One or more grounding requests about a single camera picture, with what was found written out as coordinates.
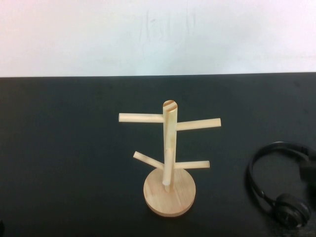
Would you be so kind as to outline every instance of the wooden mug holder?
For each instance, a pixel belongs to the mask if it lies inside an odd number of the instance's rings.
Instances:
[[[194,180],[185,169],[210,167],[208,160],[176,162],[177,131],[220,127],[221,119],[177,122],[178,105],[173,100],[164,102],[162,111],[162,115],[120,113],[118,120],[163,123],[164,163],[139,152],[133,157],[156,168],[144,183],[144,197],[149,208],[160,216],[176,217],[190,209],[196,196]]]

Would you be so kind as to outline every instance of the ear cushion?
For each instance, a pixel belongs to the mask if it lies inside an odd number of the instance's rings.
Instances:
[[[281,194],[278,196],[276,199],[276,207],[277,206],[288,206],[299,211],[299,213],[303,216],[304,222],[302,225],[307,224],[312,214],[307,203],[290,194]]]
[[[301,227],[304,224],[303,215],[295,208],[286,205],[276,205],[276,218],[288,228]]]

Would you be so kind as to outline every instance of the black headphones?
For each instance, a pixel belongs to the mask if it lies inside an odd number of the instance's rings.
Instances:
[[[258,150],[248,165],[248,179],[251,187],[259,197],[263,198],[274,209],[276,218],[288,228],[301,227],[306,225],[311,217],[312,212],[309,206],[290,194],[281,194],[276,200],[273,200],[257,185],[253,177],[254,163],[264,155],[277,150],[296,151],[301,155],[306,155],[307,158],[300,156],[302,159],[302,162],[300,162],[300,176],[301,180],[313,185],[316,184],[316,151],[300,144],[274,142]]]

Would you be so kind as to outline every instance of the black table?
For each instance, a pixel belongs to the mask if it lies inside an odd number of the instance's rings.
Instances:
[[[143,198],[163,160],[162,124],[119,123],[119,113],[162,112],[178,121],[221,118],[222,127],[178,132],[177,160],[210,160],[189,170],[197,195],[183,216],[164,219]],[[294,159],[258,161],[266,192],[291,193],[313,209],[308,225],[286,230],[245,181],[261,146],[278,140],[316,147],[316,73],[0,79],[0,218],[5,237],[315,236],[316,191]]]

